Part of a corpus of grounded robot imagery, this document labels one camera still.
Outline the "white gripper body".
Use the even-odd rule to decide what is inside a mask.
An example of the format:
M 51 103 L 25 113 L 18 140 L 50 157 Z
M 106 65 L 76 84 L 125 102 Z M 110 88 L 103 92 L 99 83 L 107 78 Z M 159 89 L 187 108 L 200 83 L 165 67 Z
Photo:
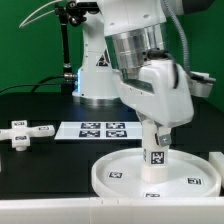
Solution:
M 137 79 L 124 80 L 113 71 L 121 101 L 165 127 L 190 122 L 194 115 L 185 71 L 171 60 L 152 60 L 137 73 Z

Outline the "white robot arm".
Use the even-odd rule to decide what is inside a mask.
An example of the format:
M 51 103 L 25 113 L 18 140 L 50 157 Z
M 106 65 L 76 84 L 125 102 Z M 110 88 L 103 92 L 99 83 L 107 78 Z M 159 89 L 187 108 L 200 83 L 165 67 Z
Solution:
M 136 111 L 145 147 L 170 144 L 173 127 L 190 122 L 192 96 L 209 95 L 215 79 L 190 69 L 185 32 L 177 17 L 208 9 L 214 0 L 78 0 L 103 19 L 103 34 L 121 101 Z M 165 47 L 172 19 L 183 49 L 182 66 Z

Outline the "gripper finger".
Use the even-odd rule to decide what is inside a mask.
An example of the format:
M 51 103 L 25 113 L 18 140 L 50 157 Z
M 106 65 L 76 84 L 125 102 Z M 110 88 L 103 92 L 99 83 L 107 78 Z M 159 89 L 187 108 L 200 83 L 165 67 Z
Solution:
M 156 125 L 156 141 L 161 147 L 166 147 L 171 144 L 171 129 L 160 124 Z

